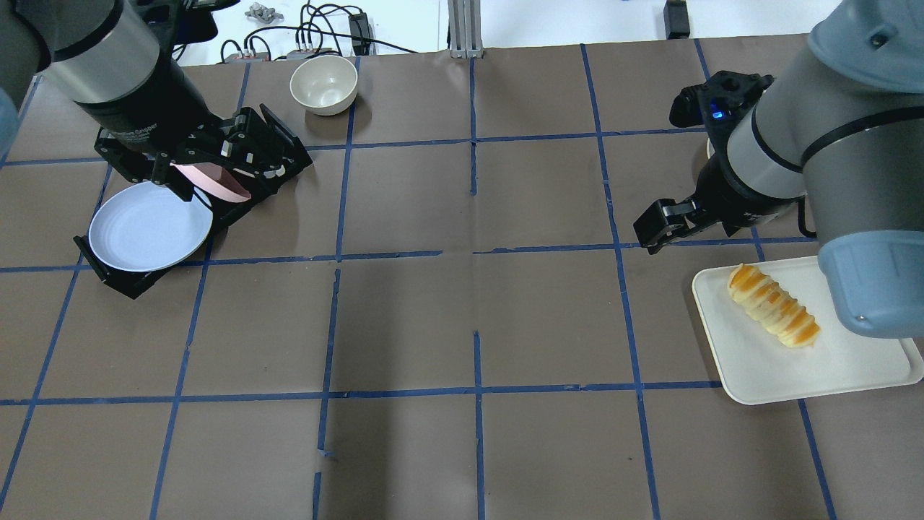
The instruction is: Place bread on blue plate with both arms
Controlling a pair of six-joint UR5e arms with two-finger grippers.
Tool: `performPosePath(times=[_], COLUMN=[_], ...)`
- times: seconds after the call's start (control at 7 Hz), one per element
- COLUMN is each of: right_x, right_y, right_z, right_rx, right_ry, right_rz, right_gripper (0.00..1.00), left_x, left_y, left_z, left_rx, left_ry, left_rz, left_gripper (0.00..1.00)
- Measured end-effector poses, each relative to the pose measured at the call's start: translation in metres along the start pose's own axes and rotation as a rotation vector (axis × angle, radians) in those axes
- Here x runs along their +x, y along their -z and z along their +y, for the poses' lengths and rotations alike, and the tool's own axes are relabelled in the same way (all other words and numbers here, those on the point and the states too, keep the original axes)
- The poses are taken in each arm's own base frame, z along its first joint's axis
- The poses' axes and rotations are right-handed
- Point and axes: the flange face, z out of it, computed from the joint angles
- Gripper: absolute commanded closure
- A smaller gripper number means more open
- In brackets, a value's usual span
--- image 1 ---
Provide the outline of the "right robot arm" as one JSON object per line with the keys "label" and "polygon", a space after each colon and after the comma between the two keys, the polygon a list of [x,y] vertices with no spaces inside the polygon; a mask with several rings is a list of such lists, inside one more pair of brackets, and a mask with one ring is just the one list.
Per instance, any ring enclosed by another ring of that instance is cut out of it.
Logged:
{"label": "right robot arm", "polygon": [[682,201],[634,224],[650,254],[714,225],[727,235],[808,201],[842,325],[868,338],[923,326],[923,6],[844,1],[778,78],[714,73],[670,122],[713,147]]}

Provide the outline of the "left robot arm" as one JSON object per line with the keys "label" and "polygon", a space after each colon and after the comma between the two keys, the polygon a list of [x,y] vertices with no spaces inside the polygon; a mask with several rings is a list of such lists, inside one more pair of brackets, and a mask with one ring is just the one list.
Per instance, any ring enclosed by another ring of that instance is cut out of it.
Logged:
{"label": "left robot arm", "polygon": [[296,175],[311,163],[267,106],[234,118],[212,114],[201,93],[126,1],[2,3],[2,152],[36,74],[50,80],[101,128],[96,149],[127,181],[151,181],[188,201],[182,165],[211,163],[254,178]]}

